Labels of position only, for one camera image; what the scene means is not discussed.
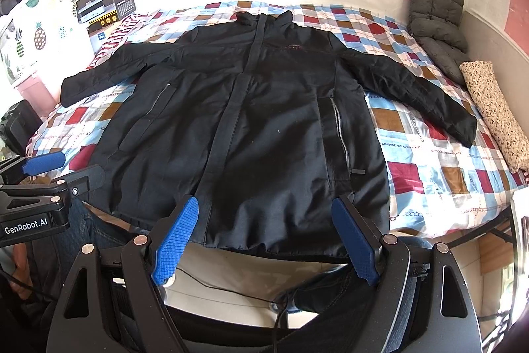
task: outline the bed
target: bed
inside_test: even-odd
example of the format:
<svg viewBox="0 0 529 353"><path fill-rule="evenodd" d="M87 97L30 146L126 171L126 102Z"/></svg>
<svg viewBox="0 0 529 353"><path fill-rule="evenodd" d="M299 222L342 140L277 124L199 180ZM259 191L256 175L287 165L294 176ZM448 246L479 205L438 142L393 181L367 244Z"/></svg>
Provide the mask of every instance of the bed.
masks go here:
<svg viewBox="0 0 529 353"><path fill-rule="evenodd" d="M122 44L174 42L196 26L235 19L237 11L278 15L290 10L294 22L333 32L347 47L387 55L441 87L478 119L475 144L468 149L425 121L412 108L367 92L366 102L388 165L392 230L439 237L495 218L526 182L511 173L470 95L446 79L390 17L343 6L289 5L263 2L218 2L186 10L158 10L124 19L89 65L96 67ZM125 81L68 108L57 106L31 139L28 155L62 151L66 165L56 177L83 168L106 125L134 91Z"/></svg>

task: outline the black jacket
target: black jacket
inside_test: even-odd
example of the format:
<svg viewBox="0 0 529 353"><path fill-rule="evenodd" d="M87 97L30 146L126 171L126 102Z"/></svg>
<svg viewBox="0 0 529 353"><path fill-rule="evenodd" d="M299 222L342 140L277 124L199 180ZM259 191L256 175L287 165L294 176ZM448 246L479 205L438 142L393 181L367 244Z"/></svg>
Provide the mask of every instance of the black jacket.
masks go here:
<svg viewBox="0 0 529 353"><path fill-rule="evenodd" d="M439 87L293 24L290 11L239 13L173 44L124 45L67 78L61 102L138 73L90 160L106 180L88 201L148 229L193 194L191 239L207 247L341 261L330 210L342 193L388 231L388 174L364 88L409 104L468 147L475 138L476 118Z"/></svg>

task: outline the checkered bedsheet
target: checkered bedsheet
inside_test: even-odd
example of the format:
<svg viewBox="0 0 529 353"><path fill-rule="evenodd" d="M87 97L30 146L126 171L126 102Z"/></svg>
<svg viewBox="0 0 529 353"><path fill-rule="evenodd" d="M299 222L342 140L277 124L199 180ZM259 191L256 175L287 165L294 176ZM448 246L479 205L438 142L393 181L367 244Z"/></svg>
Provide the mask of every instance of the checkered bedsheet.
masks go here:
<svg viewBox="0 0 529 353"><path fill-rule="evenodd" d="M522 176L509 172L470 95L433 66L404 26L366 10L238 1L132 15L113 32L89 67L103 62L122 44L174 42L195 26L234 20L241 10L273 15L291 10L297 24L331 31L347 47L402 63L478 118L475 145L468 149L414 109L366 94L388 165L393 230L438 237L450 230L472 228L494 218L509 204L514 190L525 186ZM133 90L134 82L128 80L71 107L58 106L31 140L28 154L62 150L67 164L52 176L86 165L105 126Z"/></svg>

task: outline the white pineapple print bag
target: white pineapple print bag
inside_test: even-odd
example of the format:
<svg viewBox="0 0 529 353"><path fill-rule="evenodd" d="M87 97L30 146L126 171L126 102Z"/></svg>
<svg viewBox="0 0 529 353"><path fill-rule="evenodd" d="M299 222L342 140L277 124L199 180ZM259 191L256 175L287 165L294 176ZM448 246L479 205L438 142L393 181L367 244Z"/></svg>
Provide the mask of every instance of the white pineapple print bag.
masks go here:
<svg viewBox="0 0 529 353"><path fill-rule="evenodd" d="M94 57L75 11L75 0L23 0L16 5L0 29L0 74L14 87L38 74L58 101L64 78L82 71Z"/></svg>

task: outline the pineapple print fabric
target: pineapple print fabric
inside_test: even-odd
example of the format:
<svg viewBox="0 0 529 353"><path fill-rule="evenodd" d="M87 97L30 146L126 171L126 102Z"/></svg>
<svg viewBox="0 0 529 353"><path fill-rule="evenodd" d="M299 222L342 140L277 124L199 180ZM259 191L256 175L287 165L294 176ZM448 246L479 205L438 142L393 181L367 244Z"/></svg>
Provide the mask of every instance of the pineapple print fabric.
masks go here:
<svg viewBox="0 0 529 353"><path fill-rule="evenodd" d="M84 53L80 45L89 46L89 38L78 23L76 0L24 0L0 28L0 74L11 84L19 80L18 85L39 69L51 70L52 62L56 68L72 68L77 53ZM60 55L74 59L60 62Z"/></svg>

